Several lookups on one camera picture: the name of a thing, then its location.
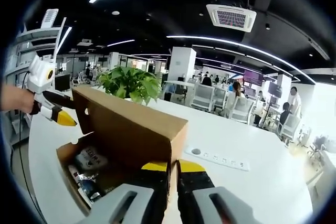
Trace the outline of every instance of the power strip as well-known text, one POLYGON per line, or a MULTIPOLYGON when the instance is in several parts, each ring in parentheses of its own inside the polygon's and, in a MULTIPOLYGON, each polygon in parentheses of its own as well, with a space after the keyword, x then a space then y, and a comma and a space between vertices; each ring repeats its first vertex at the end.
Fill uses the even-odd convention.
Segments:
POLYGON ((191 146, 188 146, 184 152, 186 154, 190 154, 194 157, 198 157, 213 163, 216 163, 218 165, 224 165, 230 168, 239 169, 239 170, 245 170, 250 171, 249 163, 247 161, 238 161, 233 158, 220 156, 217 154, 213 154, 210 152, 207 152, 206 150, 201 150, 198 148, 193 148, 191 146))

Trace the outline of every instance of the green leaves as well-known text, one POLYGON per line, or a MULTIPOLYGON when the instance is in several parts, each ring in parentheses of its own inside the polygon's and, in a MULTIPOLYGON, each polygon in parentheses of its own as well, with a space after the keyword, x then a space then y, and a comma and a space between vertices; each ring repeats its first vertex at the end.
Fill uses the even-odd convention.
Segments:
POLYGON ((157 100, 160 84, 156 76, 141 69, 116 67, 98 78, 106 93, 120 98, 131 98, 133 102, 146 104, 157 100))

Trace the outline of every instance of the box flap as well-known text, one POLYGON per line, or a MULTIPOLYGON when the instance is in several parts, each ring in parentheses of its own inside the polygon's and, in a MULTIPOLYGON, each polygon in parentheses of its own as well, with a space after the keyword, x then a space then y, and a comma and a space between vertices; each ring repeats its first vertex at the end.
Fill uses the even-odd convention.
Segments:
POLYGON ((75 87, 72 94, 83 134, 95 132, 109 156, 142 166, 174 162, 181 154, 187 120, 90 87, 75 87))

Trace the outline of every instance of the cardboard box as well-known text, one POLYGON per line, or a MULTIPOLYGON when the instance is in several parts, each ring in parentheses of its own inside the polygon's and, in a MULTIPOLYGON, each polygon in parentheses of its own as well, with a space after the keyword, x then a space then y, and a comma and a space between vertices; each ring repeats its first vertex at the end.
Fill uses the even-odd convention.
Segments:
POLYGON ((90 87, 75 87, 72 95, 81 130, 86 135, 77 144, 61 146, 57 156, 75 200, 87 215, 90 209, 67 168, 86 146, 96 147, 109 160, 97 177, 97 184, 104 190, 123 184, 152 161, 170 164, 170 192, 176 190, 176 173, 171 171, 182 154, 187 120, 90 87))

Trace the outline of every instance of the black ceiling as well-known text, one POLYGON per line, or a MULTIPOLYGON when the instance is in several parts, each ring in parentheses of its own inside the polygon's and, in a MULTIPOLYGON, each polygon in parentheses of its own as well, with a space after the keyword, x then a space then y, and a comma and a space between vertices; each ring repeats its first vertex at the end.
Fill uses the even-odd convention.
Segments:
MULTIPOLYGON (((286 71, 292 70, 283 63, 243 47, 209 40, 166 38, 168 35, 189 35, 250 45, 278 56, 299 69, 333 68, 336 62, 336 13, 331 7, 332 3, 333 0, 249 0, 251 8, 257 12, 257 18, 252 31, 245 33, 213 26, 206 5, 245 8, 247 0, 98 0, 94 4, 89 4, 89 0, 41 0, 27 27, 40 27, 45 10, 59 8, 55 25, 60 25, 62 18, 67 17, 66 26, 72 27, 60 54, 68 53, 71 48, 78 48, 82 54, 89 48, 95 49, 96 54, 104 55, 112 51, 123 54, 169 54, 173 46, 203 45, 242 52, 286 71), (115 10, 120 15, 112 15, 115 10), (266 24, 270 25, 270 30, 265 29, 266 24), (92 39, 93 45, 77 46, 82 39, 92 39), (102 49, 96 47, 130 39, 135 41, 102 49)), ((208 48, 194 49, 200 58, 234 63, 264 74, 276 72, 274 68, 246 57, 208 48)), ((310 83, 303 76, 300 79, 310 83)))

